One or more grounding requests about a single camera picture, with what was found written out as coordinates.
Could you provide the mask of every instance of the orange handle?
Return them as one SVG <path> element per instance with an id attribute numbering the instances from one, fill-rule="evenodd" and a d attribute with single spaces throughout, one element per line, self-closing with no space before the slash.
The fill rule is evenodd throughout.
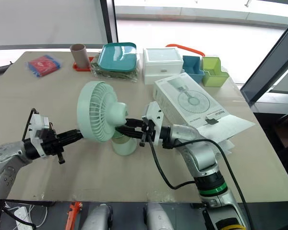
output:
<path id="1" fill-rule="evenodd" d="M 81 202 L 78 201 L 72 202 L 72 204 L 70 205 L 70 211 L 68 212 L 68 218 L 65 230 L 74 230 L 77 214 L 80 212 L 81 207 L 82 207 Z"/>
<path id="2" fill-rule="evenodd" d="M 191 49 L 189 47 L 186 47 L 186 46 L 181 46 L 181 45 L 177 45 L 177 44 L 169 44 L 167 45 L 166 47 L 178 47 L 180 49 L 185 49 L 185 50 L 188 50 L 190 52 L 193 52 L 193 53 L 196 53 L 196 54 L 199 54 L 201 55 L 202 57 L 205 57 L 205 54 L 199 50 L 196 50 L 196 49 Z"/>

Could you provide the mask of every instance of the black cable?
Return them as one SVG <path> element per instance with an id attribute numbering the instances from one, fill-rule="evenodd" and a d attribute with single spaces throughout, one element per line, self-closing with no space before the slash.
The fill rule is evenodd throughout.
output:
<path id="1" fill-rule="evenodd" d="M 187 181 L 187 182 L 182 183 L 182 184 L 179 184 L 179 185 L 177 185 L 177 186 L 171 185 L 171 183 L 168 181 L 167 177 L 165 176 L 164 172 L 163 172 L 162 169 L 161 169 L 161 166 L 160 166 L 160 164 L 159 164 L 159 161 L 158 161 L 158 158 L 157 158 L 157 155 L 156 155 L 156 151 L 155 151 L 154 144 L 153 144 L 153 142 L 152 142 L 151 136 L 150 136 L 150 135 L 147 135 L 147 139 L 148 139 L 150 148 L 151 148 L 151 150 L 152 150 L 152 153 L 153 153 L 153 157 L 154 157 L 156 166 L 157 166 L 157 168 L 158 168 L 158 170 L 159 170 L 159 172 L 160 172 L 160 174 L 161 174 L 164 182 L 168 185 L 168 187 L 170 187 L 171 189 L 176 190 L 176 189 L 179 189 L 179 188 L 181 188 L 181 187 L 183 187 L 183 186 L 185 186 L 185 185 L 187 185 L 187 184 L 195 184 L 195 181 Z"/>
<path id="2" fill-rule="evenodd" d="M 210 140 L 210 139 L 190 140 L 190 141 L 187 141 L 187 142 L 178 144 L 178 145 L 174 145 L 173 147 L 174 147 L 174 148 L 177 148 L 177 147 L 185 146 L 185 145 L 192 144 L 192 143 L 196 143 L 196 142 L 210 142 L 210 143 L 214 144 L 214 145 L 219 149 L 219 151 L 221 152 L 221 154 L 222 154 L 222 156 L 223 156 L 223 158 L 224 158 L 225 164 L 226 164 L 226 166 L 227 166 L 227 168 L 228 168 L 228 171 L 229 171 L 229 173 L 230 173 L 230 175 L 231 175 L 231 177 L 232 177 L 232 179 L 233 179 L 233 181 L 234 181 L 234 183 L 235 183 L 235 186 L 236 186 L 236 188 L 237 188 L 237 190 L 238 190 L 238 193 L 239 193 L 239 195 L 240 195 L 240 197 L 241 197 L 241 200 L 242 200 L 242 203 L 243 203 L 243 206 L 244 206 L 246 215 L 247 215 L 247 217 L 248 217 L 248 219 L 249 219 L 250 229 L 253 230 L 253 229 L 254 229 L 254 224 L 253 224 L 253 220 L 252 220 L 252 218 L 251 218 L 250 210 L 249 210 L 249 208 L 248 208 L 248 206 L 247 206 L 247 204 L 246 204 L 246 201 L 245 201 L 245 199 L 244 199 L 244 196 L 243 196 L 243 193 L 242 193 L 242 191 L 241 191 L 241 189 L 240 189 L 240 186 L 239 186 L 239 184 L 238 184 L 238 182 L 237 182 L 237 180 L 236 180 L 236 177 L 235 177 L 235 175 L 234 175 L 234 173 L 233 173 L 233 171 L 232 171 L 232 169 L 231 169 L 231 167 L 230 167 L 230 165 L 229 165 L 229 162 L 228 162 L 228 160 L 227 160 L 227 157 L 225 156 L 225 153 L 224 153 L 224 151 L 221 149 L 221 147 L 220 147 L 217 143 L 215 143 L 213 140 Z"/>
<path id="3" fill-rule="evenodd" d="M 8 214 L 10 217 L 12 217 L 14 220 L 16 220 L 16 221 L 18 221 L 18 222 L 20 222 L 20 223 L 22 223 L 22 224 L 31 226 L 31 227 L 33 228 L 33 230 L 36 229 L 36 225 L 35 225 L 35 224 L 26 222 L 26 221 L 18 218 L 18 217 L 15 216 L 11 211 L 9 211 L 6 207 L 4 207 L 2 210 L 3 210 L 6 214 Z"/>
<path id="4" fill-rule="evenodd" d="M 32 108 L 32 109 L 31 109 L 29 118 L 28 118 L 28 120 L 27 120 L 27 123 L 25 124 L 23 138 L 21 139 L 22 141 L 24 141 L 25 136 L 26 136 L 26 134 L 27 134 L 27 130 L 28 130 L 28 127 L 29 127 L 29 124 L 30 124 L 30 120 L 31 120 L 31 117 L 32 117 L 32 114 L 33 114 L 33 113 L 34 113 L 34 114 L 38 114 L 38 112 L 36 111 L 35 108 Z"/>

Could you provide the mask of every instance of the clear plastic bag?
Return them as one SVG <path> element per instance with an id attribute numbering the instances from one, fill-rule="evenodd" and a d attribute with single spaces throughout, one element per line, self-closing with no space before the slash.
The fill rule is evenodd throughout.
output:
<path id="1" fill-rule="evenodd" d="M 51 55 L 41 56 L 27 62 L 26 65 L 37 77 L 43 77 L 61 68 L 61 62 Z"/>
<path id="2" fill-rule="evenodd" d="M 91 62 L 91 71 L 94 77 L 97 78 L 109 78 L 109 79 L 121 79 L 126 81 L 137 82 L 140 75 L 140 57 L 136 56 L 136 68 L 130 72 L 117 72 L 117 71 L 107 71 L 103 70 L 98 65 L 100 53 L 98 53 Z"/>

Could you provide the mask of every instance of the orange tray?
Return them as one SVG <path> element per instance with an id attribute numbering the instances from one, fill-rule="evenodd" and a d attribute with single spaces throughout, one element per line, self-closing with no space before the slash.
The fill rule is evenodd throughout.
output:
<path id="1" fill-rule="evenodd" d="M 89 59 L 90 62 L 91 62 L 91 61 L 94 59 L 94 57 L 88 57 L 88 59 Z M 86 68 L 86 69 L 80 69 L 80 68 L 78 68 L 76 62 L 73 63 L 72 68 L 73 68 L 75 71 L 78 71 L 78 72 L 88 72 L 88 71 L 91 71 L 91 68 Z"/>

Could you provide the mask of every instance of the blue plastic bin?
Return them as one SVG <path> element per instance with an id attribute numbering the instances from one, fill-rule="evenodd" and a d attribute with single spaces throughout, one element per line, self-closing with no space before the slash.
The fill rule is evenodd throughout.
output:
<path id="1" fill-rule="evenodd" d="M 205 76 L 204 71 L 200 68 L 201 58 L 195 56 L 182 56 L 184 71 L 198 84 L 201 83 L 203 77 Z"/>

